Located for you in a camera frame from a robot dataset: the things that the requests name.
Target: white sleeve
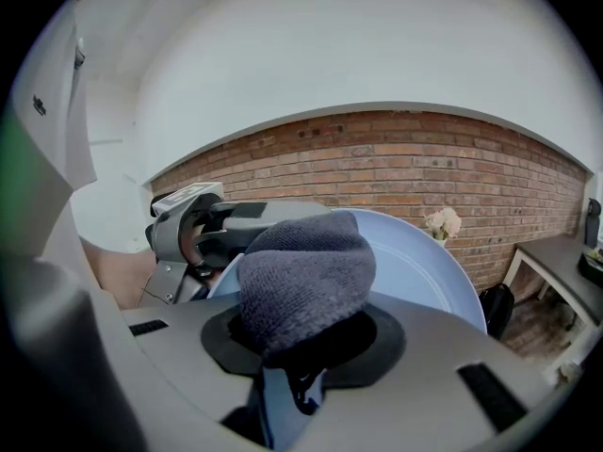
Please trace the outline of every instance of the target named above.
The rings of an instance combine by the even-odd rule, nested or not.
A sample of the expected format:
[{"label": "white sleeve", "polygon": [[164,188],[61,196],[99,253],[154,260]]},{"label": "white sleeve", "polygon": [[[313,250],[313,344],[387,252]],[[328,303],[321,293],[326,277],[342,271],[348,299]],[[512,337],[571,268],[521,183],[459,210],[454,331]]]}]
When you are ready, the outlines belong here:
[{"label": "white sleeve", "polygon": [[72,207],[69,203],[58,217],[41,257],[53,265],[69,269],[88,289],[100,288],[75,229]]},{"label": "white sleeve", "polygon": [[74,190],[96,181],[86,125],[85,82],[82,82],[81,72],[76,71],[73,77],[72,101],[65,132],[65,177]]}]

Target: red brick wall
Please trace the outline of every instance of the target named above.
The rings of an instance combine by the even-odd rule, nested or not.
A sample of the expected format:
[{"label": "red brick wall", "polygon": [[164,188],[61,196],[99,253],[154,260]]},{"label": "red brick wall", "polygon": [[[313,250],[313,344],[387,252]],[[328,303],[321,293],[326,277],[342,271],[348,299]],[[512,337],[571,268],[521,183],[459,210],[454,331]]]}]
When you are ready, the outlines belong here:
[{"label": "red brick wall", "polygon": [[573,232],[585,172],[514,131],[446,114],[356,112],[298,121],[189,159],[154,192],[222,181],[229,200],[295,199],[381,211],[421,226],[463,219],[447,247],[477,289],[499,282],[514,243]]}]

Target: light blue bowl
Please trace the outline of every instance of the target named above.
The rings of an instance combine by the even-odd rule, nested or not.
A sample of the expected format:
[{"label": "light blue bowl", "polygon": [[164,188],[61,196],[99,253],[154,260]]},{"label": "light blue bowl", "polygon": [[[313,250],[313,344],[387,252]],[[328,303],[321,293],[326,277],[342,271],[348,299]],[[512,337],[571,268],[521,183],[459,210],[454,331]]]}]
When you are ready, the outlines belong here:
[{"label": "light blue bowl", "polygon": [[[413,226],[367,209],[341,208],[356,216],[360,234],[375,253],[377,276],[371,290],[457,315],[486,333],[478,295],[452,255]],[[240,291],[238,257],[224,270],[209,299]]]}]

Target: white ceiling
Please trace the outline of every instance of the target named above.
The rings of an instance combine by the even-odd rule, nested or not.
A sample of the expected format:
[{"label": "white ceiling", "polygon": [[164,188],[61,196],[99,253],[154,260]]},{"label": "white ceiling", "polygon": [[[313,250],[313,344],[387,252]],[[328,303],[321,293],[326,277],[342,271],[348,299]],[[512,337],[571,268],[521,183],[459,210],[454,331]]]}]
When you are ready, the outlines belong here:
[{"label": "white ceiling", "polygon": [[138,89],[185,19],[211,0],[81,0],[75,7],[88,79]]}]

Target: black plastic part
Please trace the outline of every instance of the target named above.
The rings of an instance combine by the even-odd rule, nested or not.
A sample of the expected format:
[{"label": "black plastic part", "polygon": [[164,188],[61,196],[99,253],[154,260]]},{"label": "black plastic part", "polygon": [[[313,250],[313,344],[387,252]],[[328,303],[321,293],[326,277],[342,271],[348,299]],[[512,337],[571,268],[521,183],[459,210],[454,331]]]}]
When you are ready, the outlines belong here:
[{"label": "black plastic part", "polygon": [[252,244],[268,227],[242,230],[222,230],[201,233],[195,238],[195,246],[210,269],[226,268],[235,257]]},{"label": "black plastic part", "polygon": [[144,335],[151,333],[152,331],[161,330],[167,328],[168,324],[165,321],[153,320],[145,321],[144,323],[138,323],[137,325],[130,326],[130,331],[134,336]]},{"label": "black plastic part", "polygon": [[220,423],[238,435],[266,446],[262,434],[262,420],[259,407],[238,407],[226,415]]},{"label": "black plastic part", "polygon": [[222,229],[224,220],[235,211],[236,204],[234,202],[216,202],[213,204],[207,212],[207,223],[205,224],[204,231],[218,231]]},{"label": "black plastic part", "polygon": [[[239,331],[236,330],[237,327],[242,327],[238,316],[239,307],[235,306],[210,318],[201,331],[201,342],[205,351],[225,372],[244,377],[256,377],[262,366],[262,358],[253,351],[251,340],[246,341],[241,338],[244,335],[242,328]],[[346,328],[349,331],[350,324],[361,322],[366,324],[367,321],[374,325],[376,331],[374,338],[370,339],[370,343],[364,342],[362,345],[362,347],[366,347],[364,350],[354,344],[354,341],[358,342],[363,334],[370,338],[367,328],[363,327],[363,332],[348,334],[345,338],[340,333],[334,332],[330,340],[338,336],[336,344],[340,350],[335,350],[331,345],[320,350],[315,347],[316,343],[307,341],[308,343],[305,344],[302,342],[302,348],[308,346],[306,351],[300,354],[281,354],[280,357],[277,357],[276,362],[272,361],[267,365],[272,367],[284,365],[291,368],[295,363],[300,364],[303,357],[309,357],[309,352],[313,349],[318,356],[316,360],[325,360],[324,367],[328,368],[322,381],[324,390],[372,385],[385,375],[402,356],[405,348],[404,331],[398,320],[370,304],[363,312],[349,320],[348,325],[342,326],[342,329]],[[328,350],[332,352],[333,356],[327,360],[326,351]]]},{"label": "black plastic part", "polygon": [[167,198],[170,196],[170,194],[173,194],[173,192],[164,192],[163,194],[158,194],[151,199],[151,204],[149,204],[149,214],[151,215],[151,218],[157,217],[157,213],[153,209],[153,204],[155,204],[157,201],[161,201],[163,198]]},{"label": "black plastic part", "polygon": [[191,298],[190,301],[197,301],[199,299],[206,299],[207,295],[209,295],[209,288],[207,286],[203,286],[197,293],[195,293]]},{"label": "black plastic part", "polygon": [[601,216],[601,203],[593,198],[589,198],[587,214],[593,218]]},{"label": "black plastic part", "polygon": [[486,319],[488,334],[497,340],[507,328],[515,297],[504,283],[495,284],[491,288],[480,293],[480,305]]},{"label": "black plastic part", "polygon": [[149,246],[151,247],[151,250],[153,249],[153,224],[149,224],[145,229],[144,229],[144,235],[147,238],[147,242],[149,243]]},{"label": "black plastic part", "polygon": [[498,432],[526,414],[526,409],[483,363],[459,368],[458,374]]},{"label": "black plastic part", "polygon": [[267,205],[267,202],[240,202],[231,218],[261,218]]},{"label": "black plastic part", "polygon": [[221,203],[222,198],[213,192],[197,196],[187,209],[190,213],[187,217],[190,219],[190,224],[192,226],[208,225],[211,222],[211,209]]},{"label": "black plastic part", "polygon": [[312,397],[307,398],[306,392],[310,389],[314,381],[320,375],[320,371],[310,373],[307,377],[299,377],[297,370],[286,370],[286,378],[289,384],[289,389],[293,395],[293,402],[298,411],[304,415],[314,415],[318,410],[318,403]]},{"label": "black plastic part", "polygon": [[601,267],[603,266],[590,256],[584,253],[581,254],[578,261],[578,271],[584,278],[603,288],[603,271],[601,271]]}]

